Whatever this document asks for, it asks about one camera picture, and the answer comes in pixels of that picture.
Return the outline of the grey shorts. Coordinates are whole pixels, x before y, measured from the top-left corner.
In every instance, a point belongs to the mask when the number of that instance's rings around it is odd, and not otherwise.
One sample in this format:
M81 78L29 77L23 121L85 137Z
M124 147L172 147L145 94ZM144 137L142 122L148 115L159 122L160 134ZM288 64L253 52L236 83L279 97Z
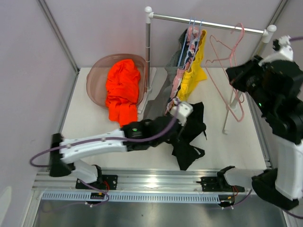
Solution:
M172 91L172 83L176 76L178 67L178 61L181 55L182 46L184 44L185 36L187 30L185 30L178 39L179 48L172 55L171 59L165 65L164 69L166 71L165 81L154 100L149 100L144 110L143 119L155 119L156 117L162 116L166 112L169 97Z

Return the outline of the black shorts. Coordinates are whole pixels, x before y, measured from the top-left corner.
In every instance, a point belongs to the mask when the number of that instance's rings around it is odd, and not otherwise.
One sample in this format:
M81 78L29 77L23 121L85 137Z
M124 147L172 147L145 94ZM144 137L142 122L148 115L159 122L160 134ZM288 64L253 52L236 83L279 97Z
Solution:
M193 112L187 118L184 126L178 125L176 131L167 141L173 146L172 155L176 157L180 170L186 171L194 161L203 157L205 151L190 143L201 133L206 134L204 123L204 104L192 104Z

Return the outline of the yellow shorts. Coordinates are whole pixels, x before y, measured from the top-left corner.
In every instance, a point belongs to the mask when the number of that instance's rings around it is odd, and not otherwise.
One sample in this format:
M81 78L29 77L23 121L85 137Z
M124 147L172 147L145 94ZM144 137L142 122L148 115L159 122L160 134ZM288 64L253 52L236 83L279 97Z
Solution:
M207 79L206 73L201 68L201 62L204 58L206 35L206 30L202 30L198 50L191 66L191 70L189 72L183 69L177 70L177 76L181 76L178 85L177 97L181 101L186 101L196 88L197 84L200 81Z

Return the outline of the orange shorts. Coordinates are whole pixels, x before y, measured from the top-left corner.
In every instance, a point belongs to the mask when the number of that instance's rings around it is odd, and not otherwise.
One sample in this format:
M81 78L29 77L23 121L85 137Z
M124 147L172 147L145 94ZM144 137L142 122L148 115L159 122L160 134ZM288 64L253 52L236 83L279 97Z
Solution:
M106 107L108 118L123 127L137 121L137 102L141 74L131 59L115 63L107 74Z

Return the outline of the pink shark print shorts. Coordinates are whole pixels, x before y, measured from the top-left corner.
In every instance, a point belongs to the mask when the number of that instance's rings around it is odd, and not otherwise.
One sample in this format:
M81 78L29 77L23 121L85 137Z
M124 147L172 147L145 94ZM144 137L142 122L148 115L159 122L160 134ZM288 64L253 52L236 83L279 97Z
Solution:
M178 39L179 49L172 55L165 66L169 77L168 101L165 112L174 105L174 98L186 100L192 92L196 75L194 70L203 59L205 31L197 26L190 26Z

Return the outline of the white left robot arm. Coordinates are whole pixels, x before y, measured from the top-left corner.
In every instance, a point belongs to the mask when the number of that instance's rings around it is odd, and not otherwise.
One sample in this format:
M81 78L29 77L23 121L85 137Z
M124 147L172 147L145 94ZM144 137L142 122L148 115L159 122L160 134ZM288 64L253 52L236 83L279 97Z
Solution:
M84 186L98 189L102 183L102 170L98 165L89 165L83 158L106 153L126 153L147 150L170 140L180 127L186 124L186 117L171 114L132 122L120 129L82 139L64 139L62 134L52 135L49 160L51 177L74 176Z

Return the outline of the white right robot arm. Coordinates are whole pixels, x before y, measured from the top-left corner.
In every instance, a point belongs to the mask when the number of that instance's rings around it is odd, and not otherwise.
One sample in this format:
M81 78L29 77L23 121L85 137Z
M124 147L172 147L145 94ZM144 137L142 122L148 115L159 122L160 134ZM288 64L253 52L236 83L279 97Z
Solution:
M278 164L271 170L228 166L217 173L215 186L221 191L250 188L262 200L292 210L303 196L303 103L298 98L303 72L294 61L256 56L226 73L230 85L250 95L271 127Z

